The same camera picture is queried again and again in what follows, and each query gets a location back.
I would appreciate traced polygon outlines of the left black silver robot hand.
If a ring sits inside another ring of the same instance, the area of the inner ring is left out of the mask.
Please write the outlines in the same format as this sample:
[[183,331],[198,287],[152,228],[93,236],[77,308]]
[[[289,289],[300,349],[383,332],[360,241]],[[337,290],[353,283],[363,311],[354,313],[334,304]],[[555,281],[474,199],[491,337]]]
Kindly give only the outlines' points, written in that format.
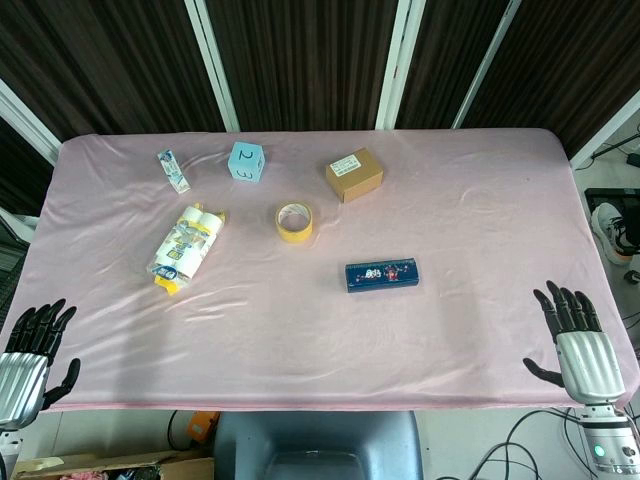
[[60,385],[46,388],[62,337],[75,315],[64,298],[26,310],[13,326],[1,353],[1,429],[18,431],[74,388],[81,360],[71,360]]

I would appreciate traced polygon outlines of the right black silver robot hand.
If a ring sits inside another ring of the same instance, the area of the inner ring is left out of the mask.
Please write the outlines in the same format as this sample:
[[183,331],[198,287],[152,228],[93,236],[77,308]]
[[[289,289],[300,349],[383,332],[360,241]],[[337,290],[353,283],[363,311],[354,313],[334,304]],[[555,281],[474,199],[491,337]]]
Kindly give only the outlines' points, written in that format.
[[619,362],[596,309],[581,291],[546,282],[547,294],[533,291],[550,332],[560,370],[542,368],[531,358],[522,362],[538,379],[564,389],[585,406],[612,405],[626,392]]

